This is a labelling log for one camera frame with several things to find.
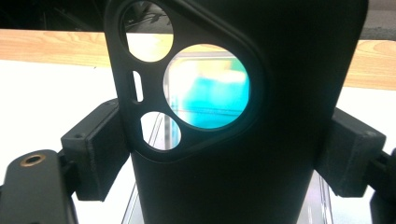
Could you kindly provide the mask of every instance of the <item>wooden table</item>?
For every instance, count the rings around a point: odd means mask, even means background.
[[[0,59],[110,66],[103,33],[0,30]],[[396,41],[359,41],[345,86],[396,90]]]

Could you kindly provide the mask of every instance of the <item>black mount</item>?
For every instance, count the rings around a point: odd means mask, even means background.
[[[342,197],[370,185],[374,224],[396,220],[396,152],[385,135],[336,109],[317,170]],[[39,150],[13,161],[0,188],[0,223],[78,223],[71,195],[104,201],[129,156],[117,100],[99,105],[62,138],[64,149]]]

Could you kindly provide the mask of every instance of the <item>screw hole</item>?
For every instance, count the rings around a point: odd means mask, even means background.
[[[23,167],[34,166],[34,165],[42,162],[44,159],[46,159],[45,155],[42,155],[42,154],[32,155],[32,156],[25,158],[23,161],[21,161],[21,166],[23,166]]]
[[[114,105],[115,102],[105,102],[105,105]]]
[[[75,135],[75,138],[83,138],[85,136],[84,133],[78,133]]]

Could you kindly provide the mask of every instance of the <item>black plastic frame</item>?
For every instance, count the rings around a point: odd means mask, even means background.
[[[367,1],[152,0],[175,34],[170,53],[156,63],[140,62],[125,48],[120,21],[133,2],[109,2],[105,33],[145,223],[295,223]],[[181,122],[163,96],[173,56],[203,43],[234,54],[250,79],[240,118],[209,131]],[[132,71],[145,92],[138,105],[131,100]],[[175,149],[144,143],[140,117],[151,110],[177,122],[182,139]]]

